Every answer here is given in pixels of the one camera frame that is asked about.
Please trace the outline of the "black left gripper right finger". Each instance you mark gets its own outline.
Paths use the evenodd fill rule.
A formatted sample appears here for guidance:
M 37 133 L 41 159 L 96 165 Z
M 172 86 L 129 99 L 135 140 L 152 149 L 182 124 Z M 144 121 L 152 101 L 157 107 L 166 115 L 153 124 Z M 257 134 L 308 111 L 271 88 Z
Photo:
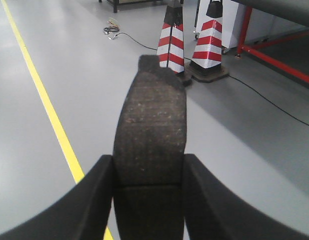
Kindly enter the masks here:
M 241 199 L 194 154 L 184 156 L 183 212 L 192 240 L 309 240 Z

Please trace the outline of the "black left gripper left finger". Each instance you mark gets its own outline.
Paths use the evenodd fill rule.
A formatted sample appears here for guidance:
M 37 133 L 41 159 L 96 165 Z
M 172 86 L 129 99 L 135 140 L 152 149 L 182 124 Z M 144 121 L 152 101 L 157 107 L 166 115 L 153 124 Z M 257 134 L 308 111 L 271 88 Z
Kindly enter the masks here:
M 85 177 L 49 208 L 0 240 L 101 240 L 112 202 L 113 164 L 102 155 Z

